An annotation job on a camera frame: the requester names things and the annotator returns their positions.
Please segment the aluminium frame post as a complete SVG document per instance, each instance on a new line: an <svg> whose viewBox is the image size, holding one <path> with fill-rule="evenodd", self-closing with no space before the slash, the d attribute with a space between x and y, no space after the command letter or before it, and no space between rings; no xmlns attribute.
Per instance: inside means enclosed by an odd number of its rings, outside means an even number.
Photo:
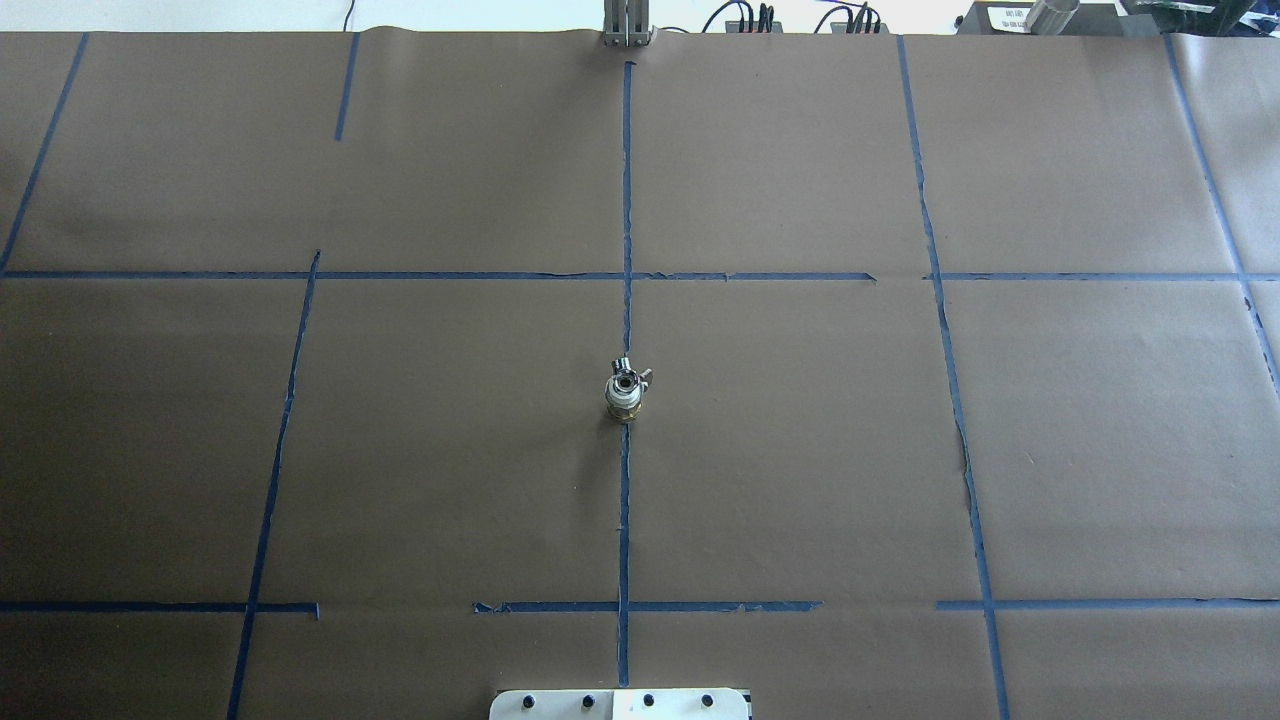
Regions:
<svg viewBox="0 0 1280 720"><path fill-rule="evenodd" d="M607 47L645 47L654 35L648 0L604 0L602 42Z"/></svg>

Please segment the grey box with label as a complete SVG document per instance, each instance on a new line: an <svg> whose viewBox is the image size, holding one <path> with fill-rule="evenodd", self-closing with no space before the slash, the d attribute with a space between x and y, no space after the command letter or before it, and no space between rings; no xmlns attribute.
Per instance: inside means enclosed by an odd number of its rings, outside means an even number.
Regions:
<svg viewBox="0 0 1280 720"><path fill-rule="evenodd" d="M973 1L955 35L1123 37L1125 23L1115 1Z"/></svg>

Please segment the white PPR valve with brass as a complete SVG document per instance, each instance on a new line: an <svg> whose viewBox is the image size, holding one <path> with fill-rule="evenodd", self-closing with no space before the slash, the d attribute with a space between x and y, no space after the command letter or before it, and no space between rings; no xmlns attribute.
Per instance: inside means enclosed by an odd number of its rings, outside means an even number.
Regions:
<svg viewBox="0 0 1280 720"><path fill-rule="evenodd" d="M630 424L637 418L646 391L643 393L618 396L608 391L608 383L609 382L605 383L604 392L607 414L617 423Z"/></svg>

